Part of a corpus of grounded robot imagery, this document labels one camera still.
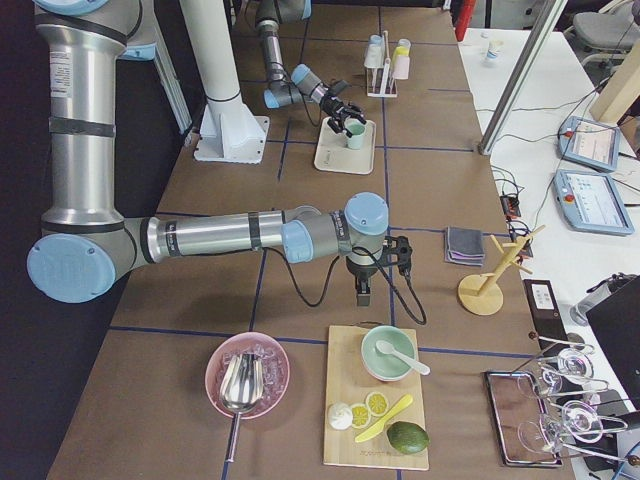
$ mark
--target robotic arm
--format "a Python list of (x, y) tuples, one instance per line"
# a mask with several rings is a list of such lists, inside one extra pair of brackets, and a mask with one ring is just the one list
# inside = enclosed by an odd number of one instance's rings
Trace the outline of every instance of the robotic arm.
[(309, 67), (298, 65), (289, 75), (284, 67), (280, 42), (279, 26), (282, 23), (304, 20), (311, 15), (310, 0), (261, 0), (256, 13), (256, 29), (260, 35), (262, 56), (269, 88), (264, 92), (264, 101), (269, 108), (279, 108), (304, 101), (305, 98), (320, 105), (329, 118), (329, 126), (335, 133), (345, 131), (345, 120), (355, 118), (363, 125), (366, 123), (362, 109), (338, 98), (342, 90), (349, 85), (345, 81), (326, 85)]
[[(180, 220), (123, 218), (113, 188), (115, 63), (145, 15), (153, 15), (153, 2), (35, 1), (36, 28), (50, 47), (53, 172), (53, 205), (27, 259), (37, 288), (62, 302), (85, 302), (127, 272), (166, 258), (283, 245), (291, 263), (346, 256), (358, 303), (368, 304), (369, 278), (394, 254), (385, 237), (387, 205), (373, 193), (355, 195), (344, 211), (330, 214), (299, 207)], [(337, 128), (356, 115), (310, 71), (300, 72), (300, 91), (331, 111)]]

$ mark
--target test tube rack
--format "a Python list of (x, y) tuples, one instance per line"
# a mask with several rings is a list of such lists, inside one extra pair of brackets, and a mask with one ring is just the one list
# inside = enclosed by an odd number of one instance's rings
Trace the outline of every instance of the test tube rack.
[(391, 57), (389, 57), (389, 32), (382, 32), (384, 45), (384, 62), (381, 68), (366, 68), (365, 80), (367, 96), (396, 98), (398, 96), (398, 82), (394, 81), (391, 72)]

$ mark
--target white spoon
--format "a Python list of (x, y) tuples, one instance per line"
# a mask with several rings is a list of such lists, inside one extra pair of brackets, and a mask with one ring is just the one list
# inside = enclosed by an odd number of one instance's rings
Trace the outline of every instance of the white spoon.
[(385, 355), (393, 355), (394, 357), (399, 358), (404, 363), (406, 363), (411, 368), (413, 368), (416, 372), (418, 372), (420, 375), (429, 375), (429, 373), (431, 372), (431, 369), (427, 367), (424, 363), (420, 363), (419, 361), (406, 356), (404, 353), (400, 353), (394, 348), (394, 346), (391, 343), (387, 342), (386, 340), (378, 340), (376, 342), (376, 349), (380, 353), (384, 353)]

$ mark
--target yellow knife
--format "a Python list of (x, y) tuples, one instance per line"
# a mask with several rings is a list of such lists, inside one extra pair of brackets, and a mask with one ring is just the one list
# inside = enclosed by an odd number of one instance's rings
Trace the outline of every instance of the yellow knife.
[(364, 432), (356, 437), (356, 443), (366, 442), (372, 438), (378, 436), (384, 430), (384, 425), (405, 408), (413, 403), (413, 395), (407, 393), (396, 402), (396, 404), (389, 409), (382, 417), (380, 417), (376, 423), (367, 428)]

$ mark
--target brown tabletop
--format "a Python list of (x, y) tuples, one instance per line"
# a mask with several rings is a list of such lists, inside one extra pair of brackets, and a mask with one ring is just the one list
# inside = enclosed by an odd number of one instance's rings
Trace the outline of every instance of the brown tabletop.
[[(410, 80), (396, 99), (366, 96), (362, 58), (369, 35), (412, 41)], [(492, 269), (499, 254), (488, 235), (505, 238), (489, 159), (475, 153), (480, 139), (471, 94), (448, 12), (424, 8), (315, 6), (312, 18), (281, 30), (284, 61), (306, 63), (327, 81), (353, 86), (341, 97), (377, 124), (370, 175), (313, 167), (318, 129), (300, 105), (267, 110), (258, 39), (240, 18), (233, 37), (245, 103), (269, 115), (271, 128), (259, 165), (197, 162), (181, 153), (160, 217), (222, 215), (311, 204), (341, 209), (361, 191), (390, 207), (392, 235), (414, 249), (412, 279), (427, 313), (416, 325), (373, 278), (372, 305), (355, 306), (353, 277), (339, 262), (325, 302), (307, 308), (272, 252), (168, 260), (131, 275), (67, 432), (50, 480), (72, 479), (546, 479), (559, 470), (501, 466), (483, 372), (510, 369), (536, 351), (518, 273), (499, 284), (501, 311), (468, 313), (456, 298), (461, 278)], [(317, 108), (310, 111), (317, 114)], [(480, 270), (444, 262), (443, 229), (481, 230), (487, 259)], [(303, 292), (315, 299), (331, 259), (295, 265)], [(409, 293), (394, 276), (413, 306)], [(409, 472), (322, 464), (324, 389), (329, 325), (391, 323), (417, 331), (430, 470)], [(282, 402), (268, 415), (242, 423), (236, 462), (225, 467), (228, 418), (210, 404), (204, 371), (229, 336), (255, 330), (278, 339), (291, 362)]]

